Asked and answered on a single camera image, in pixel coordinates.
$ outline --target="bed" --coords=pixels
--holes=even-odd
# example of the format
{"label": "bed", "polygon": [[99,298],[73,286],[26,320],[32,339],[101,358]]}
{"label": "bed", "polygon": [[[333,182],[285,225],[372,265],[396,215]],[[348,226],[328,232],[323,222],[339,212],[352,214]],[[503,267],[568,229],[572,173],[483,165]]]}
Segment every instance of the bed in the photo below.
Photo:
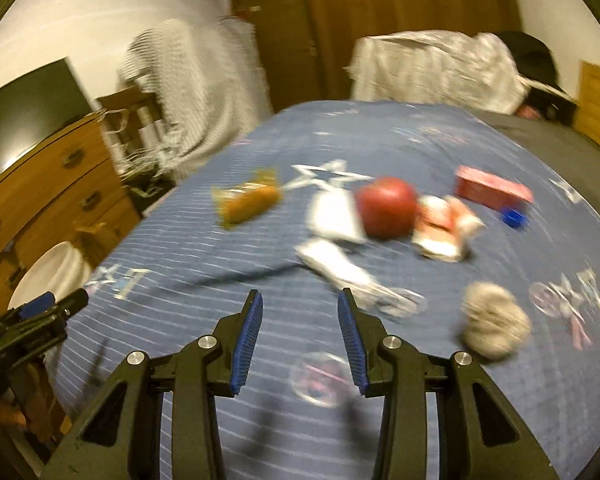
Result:
{"label": "bed", "polygon": [[[600,211],[600,150],[568,128],[477,115],[483,120],[447,105],[313,102],[280,112],[215,156],[94,272],[90,304],[70,320],[67,341],[47,364],[66,412],[73,418],[130,351],[151,356],[178,351],[208,333],[219,317],[239,310],[250,288],[257,288],[265,312],[247,384],[238,397],[217,404],[228,478],[371,478],[381,399],[352,398],[325,408],[289,386],[290,370],[302,355],[345,355],[336,293],[294,251],[309,236],[304,217],[317,188],[290,190],[275,209],[230,231],[218,227],[209,189],[243,182],[255,168],[274,167],[280,181],[288,182],[298,176],[293,164],[339,159],[347,171],[392,174],[421,193],[441,196],[452,191],[454,171],[465,164],[532,189],[526,230],[512,230],[496,213],[475,205],[487,228],[463,263],[422,259],[408,240],[371,242],[352,259],[383,285],[427,298],[423,313],[382,320],[421,352],[444,357],[461,347],[464,288],[487,280],[509,289],[533,322],[532,336],[517,355],[486,369],[560,478],[575,478],[600,446],[600,310],[583,309],[593,345],[577,351],[565,324],[532,306],[528,287],[560,283],[562,273],[575,286],[576,273],[591,267],[600,291],[600,215],[591,206]],[[558,169],[584,198],[523,146]],[[573,150],[582,154],[580,164]],[[431,479],[438,477],[433,404]],[[170,416],[167,397],[160,443],[165,479],[171,478]]]}

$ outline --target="black tv screen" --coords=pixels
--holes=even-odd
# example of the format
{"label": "black tv screen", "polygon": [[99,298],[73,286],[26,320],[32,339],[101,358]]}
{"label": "black tv screen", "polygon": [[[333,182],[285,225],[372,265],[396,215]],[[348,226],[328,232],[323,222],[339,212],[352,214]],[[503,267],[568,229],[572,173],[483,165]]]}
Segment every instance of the black tv screen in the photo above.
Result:
{"label": "black tv screen", "polygon": [[0,173],[41,140],[91,113],[60,59],[0,88]]}

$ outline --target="red apple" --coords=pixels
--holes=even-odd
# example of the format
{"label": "red apple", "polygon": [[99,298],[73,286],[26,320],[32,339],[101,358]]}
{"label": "red apple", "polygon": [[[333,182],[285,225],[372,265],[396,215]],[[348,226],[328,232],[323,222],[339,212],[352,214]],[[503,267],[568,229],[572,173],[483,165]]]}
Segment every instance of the red apple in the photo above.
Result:
{"label": "red apple", "polygon": [[367,236],[381,240],[400,238],[413,229],[418,193],[411,184],[384,176],[358,190],[356,205]]}

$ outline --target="red rectangular box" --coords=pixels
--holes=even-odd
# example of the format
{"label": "red rectangular box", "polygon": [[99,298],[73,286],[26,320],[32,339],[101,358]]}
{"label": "red rectangular box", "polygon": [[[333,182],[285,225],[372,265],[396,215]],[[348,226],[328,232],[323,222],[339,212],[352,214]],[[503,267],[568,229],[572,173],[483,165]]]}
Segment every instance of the red rectangular box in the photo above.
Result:
{"label": "red rectangular box", "polygon": [[523,212],[534,201],[527,186],[467,166],[456,170],[456,196],[497,211],[511,207]]}

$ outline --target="metal bolt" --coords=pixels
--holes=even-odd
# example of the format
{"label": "metal bolt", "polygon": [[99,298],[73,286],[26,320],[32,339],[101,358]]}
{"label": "metal bolt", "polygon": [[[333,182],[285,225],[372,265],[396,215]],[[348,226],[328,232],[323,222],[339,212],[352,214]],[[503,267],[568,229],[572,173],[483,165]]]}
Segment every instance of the metal bolt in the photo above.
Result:
{"label": "metal bolt", "polygon": [[461,366],[470,365],[472,361],[471,356],[467,352],[458,352],[454,355],[454,359]]}
{"label": "metal bolt", "polygon": [[218,339],[216,339],[212,335],[205,335],[199,339],[198,346],[200,348],[204,348],[205,350],[209,350],[210,348],[213,348],[214,346],[216,346],[217,342],[218,342]]}
{"label": "metal bolt", "polygon": [[400,338],[396,337],[395,335],[388,335],[382,339],[382,344],[391,350],[395,350],[396,348],[400,348],[402,341],[400,341]]}
{"label": "metal bolt", "polygon": [[139,365],[142,361],[144,361],[144,354],[138,350],[126,356],[126,362],[130,365]]}

